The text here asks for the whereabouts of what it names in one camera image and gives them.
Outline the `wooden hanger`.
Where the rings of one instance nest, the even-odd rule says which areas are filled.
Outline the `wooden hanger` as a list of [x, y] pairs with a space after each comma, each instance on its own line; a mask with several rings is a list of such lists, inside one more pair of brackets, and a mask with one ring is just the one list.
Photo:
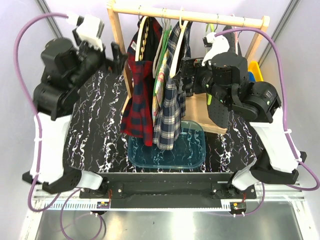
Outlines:
[[182, 22], [182, 18], [184, 16], [183, 11], [184, 11], [184, 8], [181, 7], [180, 8], [180, 15], [179, 15], [180, 34], [179, 34], [179, 37], [178, 37], [178, 41], [177, 41], [177, 44], [176, 44], [176, 48], [175, 48], [173, 59], [172, 59], [172, 63], [171, 63], [171, 68], [170, 68], [170, 72], [169, 72], [169, 77], [170, 78], [173, 78], [177, 73], [178, 60], [179, 60], [179, 55], [180, 55], [180, 51], [181, 51], [182, 41], [183, 41], [183, 38], [184, 38], [184, 32], [185, 32], [186, 27], [188, 25], [188, 21], [187, 20], [184, 20]]

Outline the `cream wavy hanger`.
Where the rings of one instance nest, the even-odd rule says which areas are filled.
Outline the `cream wavy hanger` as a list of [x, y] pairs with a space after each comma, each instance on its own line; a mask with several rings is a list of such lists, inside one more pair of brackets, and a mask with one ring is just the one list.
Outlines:
[[140, 21], [138, 36], [136, 41], [135, 61], [142, 61], [147, 44], [147, 38], [150, 28], [150, 18], [144, 16]]

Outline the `floral pastel skirt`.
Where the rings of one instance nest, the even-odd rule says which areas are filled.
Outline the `floral pastel skirt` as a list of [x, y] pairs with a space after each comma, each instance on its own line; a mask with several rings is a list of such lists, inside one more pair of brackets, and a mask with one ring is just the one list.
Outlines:
[[169, 56], [170, 56], [170, 53], [169, 53], [169, 50], [167, 49], [166, 52], [164, 53], [157, 77], [155, 79], [155, 89], [154, 89], [154, 95], [152, 97], [152, 107], [151, 107], [153, 126], [156, 124], [156, 117], [160, 107], [162, 106], [162, 102], [164, 98], [166, 80], [169, 74], [167, 69], [167, 61]]

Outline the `red plaid skirt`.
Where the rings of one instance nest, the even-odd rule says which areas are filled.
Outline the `red plaid skirt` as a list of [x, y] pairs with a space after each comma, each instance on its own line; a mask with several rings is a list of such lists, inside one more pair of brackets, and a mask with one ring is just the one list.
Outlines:
[[163, 28], [154, 17], [148, 17], [146, 20], [149, 22], [149, 29], [142, 60], [135, 60], [138, 32], [133, 36], [127, 49], [127, 62], [132, 72], [134, 86], [132, 97], [122, 115], [120, 131], [143, 139], [143, 143], [150, 147], [153, 144], [152, 101], [155, 84], [153, 64]]

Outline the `navy plaid skirt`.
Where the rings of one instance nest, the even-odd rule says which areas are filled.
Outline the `navy plaid skirt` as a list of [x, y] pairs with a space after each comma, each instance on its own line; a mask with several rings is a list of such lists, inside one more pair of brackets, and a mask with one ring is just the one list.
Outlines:
[[153, 126], [152, 143], [160, 150], [172, 150], [181, 132], [181, 118], [186, 115], [186, 92], [183, 90], [183, 80], [180, 77], [181, 60], [191, 56], [190, 33], [192, 23], [189, 21], [185, 29], [177, 63], [176, 75], [170, 78], [170, 69], [174, 52], [181, 32], [179, 22], [172, 28], [166, 50], [169, 50], [167, 60], [168, 75], [165, 82], [162, 106], [160, 107], [155, 125]]

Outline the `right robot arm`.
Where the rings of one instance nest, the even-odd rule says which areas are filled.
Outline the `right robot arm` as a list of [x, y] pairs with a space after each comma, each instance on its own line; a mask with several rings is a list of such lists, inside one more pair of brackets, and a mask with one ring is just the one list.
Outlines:
[[264, 81], [250, 81], [248, 62], [243, 56], [223, 52], [202, 62], [202, 58], [184, 57], [181, 76], [194, 77], [197, 86], [212, 96], [208, 116], [221, 127], [218, 118], [230, 111], [240, 115], [258, 134], [264, 149], [255, 161], [236, 171], [227, 185], [228, 195], [239, 198], [258, 182], [293, 185], [305, 152], [288, 142], [284, 128], [284, 111], [276, 88]]

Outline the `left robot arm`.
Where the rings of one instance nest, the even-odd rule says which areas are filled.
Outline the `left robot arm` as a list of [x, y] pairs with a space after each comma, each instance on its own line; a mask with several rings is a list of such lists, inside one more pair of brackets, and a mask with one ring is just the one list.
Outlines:
[[80, 88], [101, 67], [119, 75], [128, 59], [120, 46], [111, 43], [113, 58], [107, 58], [105, 49], [96, 49], [82, 41], [75, 48], [68, 38], [49, 41], [41, 59], [45, 65], [41, 82], [33, 91], [36, 131], [35, 159], [22, 180], [42, 185], [49, 194], [59, 194], [74, 188], [90, 189], [97, 198], [108, 193], [108, 179], [92, 171], [64, 166], [63, 153], [73, 108], [79, 100]]

